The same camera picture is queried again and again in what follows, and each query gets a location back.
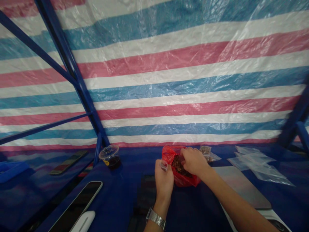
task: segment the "cup lid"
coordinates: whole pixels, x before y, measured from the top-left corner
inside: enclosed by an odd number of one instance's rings
[[[99,159],[104,160],[117,154],[119,147],[117,145],[109,145],[99,153]]]

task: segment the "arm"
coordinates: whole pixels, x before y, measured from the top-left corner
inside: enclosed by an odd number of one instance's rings
[[[163,171],[160,167],[161,160],[156,160],[154,176],[155,185],[157,188],[157,197],[153,211],[156,212],[162,219],[166,220],[166,215],[171,202],[171,195],[174,186],[174,174],[171,166],[168,166],[167,171]],[[160,226],[155,222],[148,220],[144,232],[162,232]]]
[[[188,148],[182,149],[181,153],[185,158],[184,169],[197,175],[212,190],[239,232],[278,232],[267,219],[222,180],[199,150]]]

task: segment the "wrist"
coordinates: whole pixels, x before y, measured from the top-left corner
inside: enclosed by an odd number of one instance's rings
[[[167,215],[170,203],[171,203],[171,198],[157,197],[155,204],[154,204],[154,207],[153,207],[153,210],[162,219],[166,220],[166,215]]]
[[[203,172],[198,175],[198,177],[206,184],[210,184],[211,181],[217,176],[216,171],[208,166],[206,169],[203,170]]]

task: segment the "blue plastic tray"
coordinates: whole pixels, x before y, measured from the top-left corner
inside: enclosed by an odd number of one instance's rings
[[[0,162],[0,183],[7,182],[28,168],[26,162]]]

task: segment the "plastic cup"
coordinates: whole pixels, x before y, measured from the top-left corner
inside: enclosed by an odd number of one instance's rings
[[[109,145],[99,153],[99,159],[103,160],[110,169],[116,169],[121,164],[120,157],[117,155],[118,151],[119,147],[117,145]]]

